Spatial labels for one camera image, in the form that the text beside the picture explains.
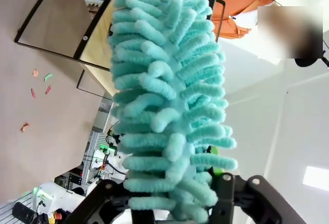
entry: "white ceiling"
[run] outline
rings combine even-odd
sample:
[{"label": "white ceiling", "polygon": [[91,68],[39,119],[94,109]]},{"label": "white ceiling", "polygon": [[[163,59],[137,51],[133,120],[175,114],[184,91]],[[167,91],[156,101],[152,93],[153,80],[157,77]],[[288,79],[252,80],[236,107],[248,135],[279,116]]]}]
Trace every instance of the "white ceiling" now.
[{"label": "white ceiling", "polygon": [[[277,0],[283,6],[306,6],[307,9],[321,8],[323,17],[323,32],[329,30],[329,0]],[[271,55],[274,47],[266,48],[266,55],[260,59],[259,49],[266,47],[264,41],[258,38],[257,27],[241,39],[220,39],[222,50],[226,54],[225,84],[228,94],[264,80],[283,70],[280,59],[273,59]]]}]

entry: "debris on floor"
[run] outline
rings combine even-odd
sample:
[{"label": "debris on floor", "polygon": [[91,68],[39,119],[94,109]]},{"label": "debris on floor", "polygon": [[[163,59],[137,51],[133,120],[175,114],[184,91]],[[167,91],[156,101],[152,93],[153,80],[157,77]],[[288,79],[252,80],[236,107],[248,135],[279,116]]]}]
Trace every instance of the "debris on floor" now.
[{"label": "debris on floor", "polygon": [[51,90],[51,86],[49,85],[45,94],[48,94],[50,92],[50,90]]},{"label": "debris on floor", "polygon": [[48,73],[43,79],[46,82],[48,79],[52,77],[52,73]]},{"label": "debris on floor", "polygon": [[25,128],[27,128],[28,126],[30,126],[29,123],[25,123],[22,128],[21,128],[21,133],[25,132]]},{"label": "debris on floor", "polygon": [[32,72],[32,75],[33,75],[33,77],[37,77],[37,76],[39,75],[38,70],[35,69],[35,70]]},{"label": "debris on floor", "polygon": [[33,98],[36,98],[36,95],[35,95],[35,92],[33,89],[31,89],[31,93],[32,93]]}]

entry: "black cylinder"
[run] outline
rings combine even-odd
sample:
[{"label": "black cylinder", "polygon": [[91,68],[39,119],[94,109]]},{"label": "black cylinder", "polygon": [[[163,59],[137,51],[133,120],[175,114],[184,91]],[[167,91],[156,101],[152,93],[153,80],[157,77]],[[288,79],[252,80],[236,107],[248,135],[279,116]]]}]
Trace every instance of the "black cylinder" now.
[{"label": "black cylinder", "polygon": [[33,224],[38,220],[37,212],[33,211],[29,207],[26,207],[21,202],[15,203],[14,207],[12,208],[12,216],[24,224]]}]

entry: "screw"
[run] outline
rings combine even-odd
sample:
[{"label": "screw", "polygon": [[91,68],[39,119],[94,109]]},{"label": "screw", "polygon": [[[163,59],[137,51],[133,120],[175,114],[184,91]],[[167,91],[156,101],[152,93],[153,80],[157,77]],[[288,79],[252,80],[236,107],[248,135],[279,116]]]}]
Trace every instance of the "screw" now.
[{"label": "screw", "polygon": [[253,184],[260,184],[261,182],[259,181],[259,179],[253,179],[253,180],[252,180],[252,183],[253,183]]},{"label": "screw", "polygon": [[230,181],[231,178],[232,178],[232,177],[229,176],[229,175],[227,175],[227,174],[223,175],[223,179],[226,180],[226,181]]}]

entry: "floor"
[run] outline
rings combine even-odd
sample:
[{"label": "floor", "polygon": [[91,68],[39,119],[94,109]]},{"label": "floor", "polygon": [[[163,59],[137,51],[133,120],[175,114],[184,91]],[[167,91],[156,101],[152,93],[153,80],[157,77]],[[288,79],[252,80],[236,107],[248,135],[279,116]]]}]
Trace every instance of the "floor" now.
[{"label": "floor", "polygon": [[[76,89],[79,64],[13,42],[36,1],[0,0],[0,202],[79,165],[101,101]],[[89,76],[80,87],[104,93]]]}]

